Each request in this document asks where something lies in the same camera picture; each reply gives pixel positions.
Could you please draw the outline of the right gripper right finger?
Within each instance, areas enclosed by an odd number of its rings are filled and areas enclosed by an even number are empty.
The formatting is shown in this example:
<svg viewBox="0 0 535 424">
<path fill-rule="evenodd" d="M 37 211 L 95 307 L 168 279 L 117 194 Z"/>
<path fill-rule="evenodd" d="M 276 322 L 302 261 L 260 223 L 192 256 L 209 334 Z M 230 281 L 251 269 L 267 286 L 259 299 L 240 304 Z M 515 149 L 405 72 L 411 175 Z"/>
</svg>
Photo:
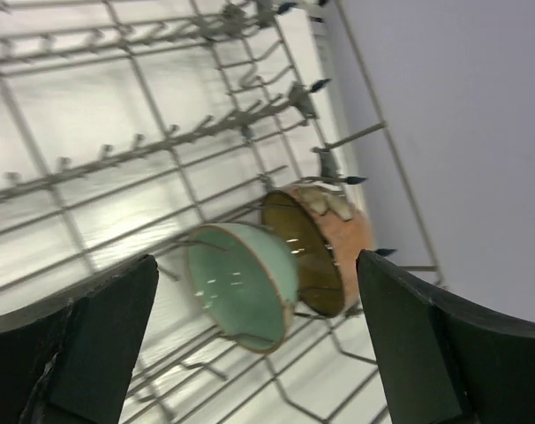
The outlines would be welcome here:
<svg viewBox="0 0 535 424">
<path fill-rule="evenodd" d="M 535 322 L 363 250 L 358 286 L 394 423 L 535 423 Z"/>
</svg>

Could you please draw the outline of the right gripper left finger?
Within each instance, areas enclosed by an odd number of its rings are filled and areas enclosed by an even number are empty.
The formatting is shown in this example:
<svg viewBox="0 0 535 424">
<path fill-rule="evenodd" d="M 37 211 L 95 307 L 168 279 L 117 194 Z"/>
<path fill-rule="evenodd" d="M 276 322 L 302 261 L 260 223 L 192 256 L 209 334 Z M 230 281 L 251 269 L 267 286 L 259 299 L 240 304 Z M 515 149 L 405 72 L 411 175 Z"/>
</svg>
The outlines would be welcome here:
<svg viewBox="0 0 535 424">
<path fill-rule="evenodd" d="M 117 423 L 159 272 L 145 254 L 0 315 L 0 423 Z"/>
</svg>

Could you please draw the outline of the brown glazed bowl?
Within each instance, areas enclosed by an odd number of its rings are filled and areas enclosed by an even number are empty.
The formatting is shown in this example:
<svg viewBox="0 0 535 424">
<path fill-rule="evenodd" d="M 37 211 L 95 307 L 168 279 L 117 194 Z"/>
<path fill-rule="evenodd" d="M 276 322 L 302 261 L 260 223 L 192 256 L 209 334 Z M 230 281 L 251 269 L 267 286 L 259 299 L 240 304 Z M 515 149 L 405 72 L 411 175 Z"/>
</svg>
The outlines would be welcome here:
<svg viewBox="0 0 535 424">
<path fill-rule="evenodd" d="M 358 302 L 356 260 L 373 250 L 373 230 L 345 196 L 323 185 L 286 185 L 265 195 L 260 221 L 293 253 L 298 297 L 315 313 L 335 317 Z"/>
</svg>

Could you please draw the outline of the mint green bowl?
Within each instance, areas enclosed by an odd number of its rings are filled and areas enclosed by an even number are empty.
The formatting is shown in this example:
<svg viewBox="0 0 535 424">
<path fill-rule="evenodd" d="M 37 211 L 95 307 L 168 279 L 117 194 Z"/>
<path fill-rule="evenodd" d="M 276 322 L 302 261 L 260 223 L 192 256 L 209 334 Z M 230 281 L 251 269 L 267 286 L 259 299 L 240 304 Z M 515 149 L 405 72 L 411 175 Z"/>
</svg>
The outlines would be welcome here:
<svg viewBox="0 0 535 424">
<path fill-rule="evenodd" d="M 224 335 L 260 354 L 288 335 L 298 302 L 297 262 L 272 232 L 250 223 L 208 223 L 185 245 L 185 277 Z"/>
</svg>

